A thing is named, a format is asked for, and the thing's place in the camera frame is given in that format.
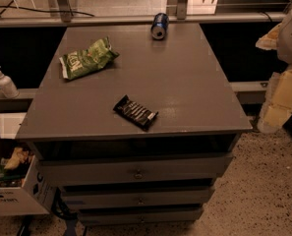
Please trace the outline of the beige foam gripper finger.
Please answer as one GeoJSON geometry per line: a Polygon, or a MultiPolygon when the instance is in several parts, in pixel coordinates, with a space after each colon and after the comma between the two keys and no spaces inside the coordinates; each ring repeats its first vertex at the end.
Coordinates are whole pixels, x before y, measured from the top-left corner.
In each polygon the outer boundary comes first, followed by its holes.
{"type": "Polygon", "coordinates": [[[256,42],[256,47],[262,50],[276,50],[280,28],[281,24],[278,24],[273,27],[267,34],[260,37],[256,42]]]}

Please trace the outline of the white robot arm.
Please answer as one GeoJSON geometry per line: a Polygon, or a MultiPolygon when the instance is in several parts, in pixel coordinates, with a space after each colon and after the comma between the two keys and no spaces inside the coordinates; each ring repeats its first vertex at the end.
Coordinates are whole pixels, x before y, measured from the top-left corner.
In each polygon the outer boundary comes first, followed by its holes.
{"type": "Polygon", "coordinates": [[[279,60],[292,65],[292,8],[280,24],[259,38],[256,47],[275,50],[279,60]]]}

